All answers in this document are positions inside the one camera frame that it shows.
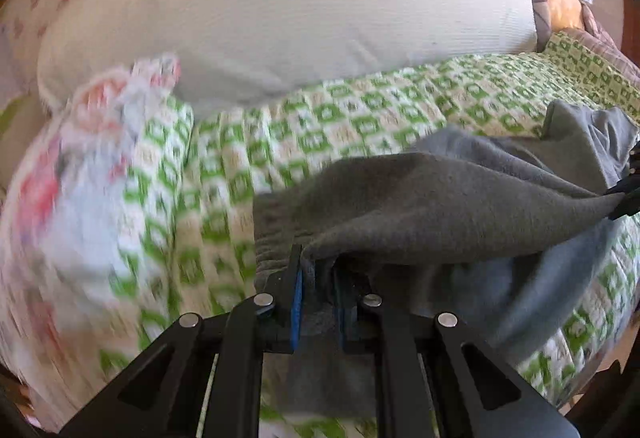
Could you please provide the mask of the white striped bolster pillow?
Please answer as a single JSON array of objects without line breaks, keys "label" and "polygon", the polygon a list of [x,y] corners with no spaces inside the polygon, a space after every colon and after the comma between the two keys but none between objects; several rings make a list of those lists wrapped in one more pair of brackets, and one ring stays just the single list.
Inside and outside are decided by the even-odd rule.
[{"label": "white striped bolster pillow", "polygon": [[69,0],[44,36],[51,106],[116,64],[173,52],[180,96],[206,114],[301,86],[536,47],[532,0]]}]

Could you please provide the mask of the green white patterned quilt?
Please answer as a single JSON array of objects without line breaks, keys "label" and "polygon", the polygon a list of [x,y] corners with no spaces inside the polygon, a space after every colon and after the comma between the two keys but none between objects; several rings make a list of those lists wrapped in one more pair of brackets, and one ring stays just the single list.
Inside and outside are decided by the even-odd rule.
[{"label": "green white patterned quilt", "polygon": [[464,56],[329,80],[206,120],[166,100],[115,169],[115,306],[93,372],[112,378],[180,309],[221,314],[253,291],[256,194],[298,184],[340,158],[396,153],[448,124],[538,136],[554,99],[637,117],[639,77],[582,33],[564,31],[539,54]]}]

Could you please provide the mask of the purple plaid pillow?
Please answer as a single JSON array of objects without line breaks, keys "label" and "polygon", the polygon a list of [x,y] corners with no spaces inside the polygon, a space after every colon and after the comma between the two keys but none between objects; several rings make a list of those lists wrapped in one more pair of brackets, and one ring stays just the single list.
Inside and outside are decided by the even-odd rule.
[{"label": "purple plaid pillow", "polygon": [[541,52],[552,34],[549,0],[532,0],[532,6],[537,36],[536,50]]}]

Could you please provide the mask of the orange floral cushion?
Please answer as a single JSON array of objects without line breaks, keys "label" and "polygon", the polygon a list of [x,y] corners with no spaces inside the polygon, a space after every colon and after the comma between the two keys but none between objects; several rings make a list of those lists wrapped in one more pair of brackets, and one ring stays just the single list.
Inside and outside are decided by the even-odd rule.
[{"label": "orange floral cushion", "polygon": [[548,6],[552,31],[585,28],[582,20],[582,3],[579,0],[548,0]]}]

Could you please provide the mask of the grey sweatpants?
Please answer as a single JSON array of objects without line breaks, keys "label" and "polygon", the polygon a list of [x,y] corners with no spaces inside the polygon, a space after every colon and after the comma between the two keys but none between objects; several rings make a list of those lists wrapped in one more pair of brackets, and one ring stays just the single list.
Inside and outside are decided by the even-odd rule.
[{"label": "grey sweatpants", "polygon": [[462,317],[510,364],[541,347],[585,293],[620,231],[636,125],[620,109],[560,100],[537,137],[454,126],[397,154],[343,158],[253,202],[255,286],[302,248],[302,342],[266,375],[286,413],[363,418],[374,411],[372,362],[342,354],[328,279],[367,275],[386,302]]}]

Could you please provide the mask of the floral pink white pillow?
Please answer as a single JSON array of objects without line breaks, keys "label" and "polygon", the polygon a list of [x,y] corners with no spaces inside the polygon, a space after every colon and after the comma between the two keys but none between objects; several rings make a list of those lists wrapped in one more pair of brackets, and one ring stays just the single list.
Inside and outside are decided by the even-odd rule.
[{"label": "floral pink white pillow", "polygon": [[43,127],[1,215],[1,359],[61,428],[165,328],[193,126],[174,54],[111,68]]}]

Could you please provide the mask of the striped maroon blanket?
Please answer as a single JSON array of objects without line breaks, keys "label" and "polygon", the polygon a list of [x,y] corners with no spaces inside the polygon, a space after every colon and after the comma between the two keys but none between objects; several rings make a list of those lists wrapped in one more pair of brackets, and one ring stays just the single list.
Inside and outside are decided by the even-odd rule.
[{"label": "striped maroon blanket", "polygon": [[586,4],[582,4],[582,23],[583,28],[564,28],[563,32],[608,62],[629,80],[634,88],[639,88],[638,66],[617,48],[611,35],[605,31]]}]

